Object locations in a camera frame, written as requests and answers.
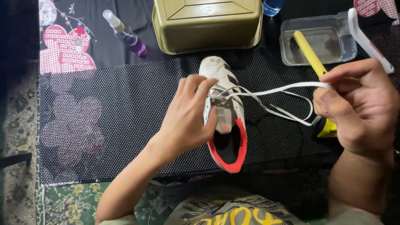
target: plastic bottle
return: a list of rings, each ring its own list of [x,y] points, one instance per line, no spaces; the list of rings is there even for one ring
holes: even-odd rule
[[[110,10],[103,12],[103,17],[110,23],[114,29],[115,36],[126,46],[128,49],[137,56],[146,54],[147,49],[143,42],[133,33],[129,26],[125,26],[120,19],[118,19]]]
[[[275,16],[285,4],[285,0],[264,0],[262,7],[264,15]]]

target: clear plastic container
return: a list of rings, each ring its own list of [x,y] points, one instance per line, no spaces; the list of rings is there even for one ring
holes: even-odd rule
[[[303,33],[323,64],[349,61],[357,55],[356,41],[350,32],[339,36],[336,15],[300,18],[286,20],[280,26],[280,50],[285,65],[310,65],[300,48],[290,45],[296,30]]]

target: shoelace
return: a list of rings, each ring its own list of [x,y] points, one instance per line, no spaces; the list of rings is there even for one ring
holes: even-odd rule
[[[272,114],[274,114],[274,115],[276,115],[276,116],[279,116],[279,117],[283,117],[283,118],[285,118],[285,119],[298,121],[298,122],[300,122],[300,123],[302,123],[302,124],[304,124],[304,125],[306,125],[306,126],[313,126],[313,125],[315,125],[322,117],[317,116],[317,117],[314,119],[314,121],[313,121],[312,123],[308,123],[308,122],[305,121],[305,120],[307,120],[307,119],[312,115],[312,112],[313,112],[313,105],[312,105],[311,100],[308,99],[308,98],[306,98],[306,97],[304,97],[304,96],[301,96],[301,95],[298,95],[298,94],[294,94],[294,93],[291,93],[291,92],[284,91],[284,90],[286,90],[286,89],[288,89],[288,88],[294,88],[294,87],[308,87],[308,86],[333,89],[333,87],[330,86],[329,84],[321,83],[321,82],[300,82],[300,83],[296,83],[296,84],[286,85],[286,86],[283,86],[283,87],[280,87],[280,88],[275,88],[275,89],[268,90],[268,91],[255,92],[255,93],[250,92],[249,90],[247,90],[246,88],[244,88],[244,87],[242,87],[242,86],[233,86],[233,87],[228,88],[228,89],[225,89],[225,90],[222,89],[222,88],[219,88],[219,87],[214,86],[214,87],[211,88],[211,90],[210,90],[208,96],[209,96],[210,98],[214,98],[214,99],[218,99],[218,100],[228,100],[228,99],[231,98],[232,96],[236,96],[236,95],[251,96],[251,97],[253,97],[255,100],[257,100],[257,102],[260,104],[260,106],[261,106],[265,111],[267,111],[267,112],[269,112],[269,113],[272,113]],[[227,93],[228,91],[232,90],[233,88],[241,88],[241,89],[244,90],[246,93],[240,93],[240,92],[238,92],[238,93],[230,94],[230,95],[228,95],[228,96],[222,96],[223,94]],[[222,92],[221,92],[220,94],[215,95],[215,94],[211,94],[211,91],[212,91],[212,90],[219,90],[219,91],[222,91]],[[287,111],[285,111],[285,110],[283,110],[283,109],[281,109],[281,108],[279,108],[279,107],[277,107],[277,106],[274,106],[274,105],[270,104],[270,106],[274,107],[276,110],[280,111],[281,113],[284,113],[285,115],[282,115],[282,114],[280,114],[280,113],[274,112],[274,111],[268,109],[267,107],[265,107],[265,106],[261,103],[261,100],[257,97],[257,96],[260,96],[260,95],[272,94],[272,93],[276,93],[276,92],[283,92],[283,93],[286,93],[286,94],[291,94],[291,95],[294,95],[294,96],[298,96],[298,97],[304,98],[304,99],[310,104],[310,113],[308,114],[308,117],[302,120],[302,119],[300,119],[300,118],[298,118],[298,117],[292,115],[291,113],[289,113],[289,112],[287,112]]]

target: yellow brush handle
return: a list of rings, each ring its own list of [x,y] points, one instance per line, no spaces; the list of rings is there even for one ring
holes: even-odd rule
[[[322,65],[321,61],[318,59],[315,52],[312,50],[311,46],[304,38],[304,35],[300,31],[296,30],[293,34],[293,38],[296,40],[301,51],[306,56],[308,62],[310,63],[314,71],[317,73],[318,77],[322,77],[322,75],[326,74],[327,71],[325,67]]]

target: textured mat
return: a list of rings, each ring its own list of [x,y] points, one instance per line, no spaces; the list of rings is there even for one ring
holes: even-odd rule
[[[388,60],[399,58],[398,27],[370,30]],[[178,81],[197,73],[210,54],[149,64],[124,65],[40,77],[40,182],[62,184],[114,178],[144,148],[161,126]],[[241,86],[252,92],[302,81],[317,81],[309,66],[284,66],[267,47],[227,51],[221,56]],[[359,50],[356,60],[367,58]],[[397,71],[398,62],[393,63]],[[335,65],[327,65],[330,70]],[[290,91],[312,98],[314,88]],[[264,163],[332,150],[312,138],[311,127],[265,112],[252,98],[242,97],[248,133],[245,164]],[[309,112],[306,101],[283,93],[261,97],[300,118]],[[188,175],[216,171],[206,145],[182,154],[159,175]]]

